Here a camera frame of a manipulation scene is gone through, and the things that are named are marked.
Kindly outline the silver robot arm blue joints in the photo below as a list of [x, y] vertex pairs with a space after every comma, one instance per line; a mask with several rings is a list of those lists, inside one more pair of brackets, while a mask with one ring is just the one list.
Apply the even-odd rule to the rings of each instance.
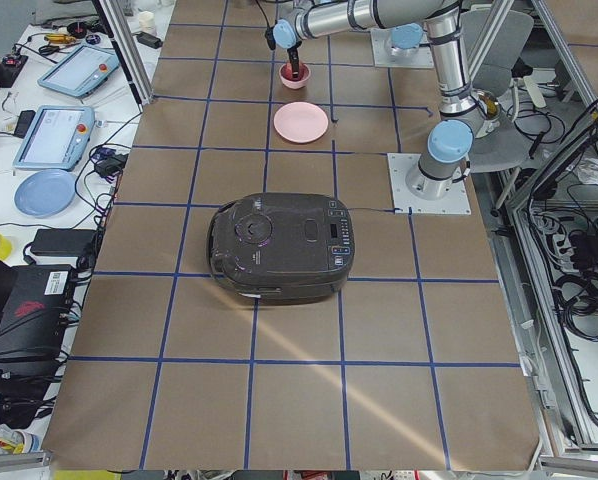
[[469, 72], [458, 1], [295, 1], [271, 27], [268, 38], [286, 51], [306, 40], [347, 31], [423, 26], [433, 69], [424, 79], [438, 91], [438, 115], [468, 129], [473, 142], [484, 117]]

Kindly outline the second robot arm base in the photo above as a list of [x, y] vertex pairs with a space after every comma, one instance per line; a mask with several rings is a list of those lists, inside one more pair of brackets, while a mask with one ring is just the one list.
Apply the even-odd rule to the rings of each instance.
[[389, 30], [385, 51], [390, 57], [406, 57], [418, 52], [424, 37], [423, 26], [408, 23]]

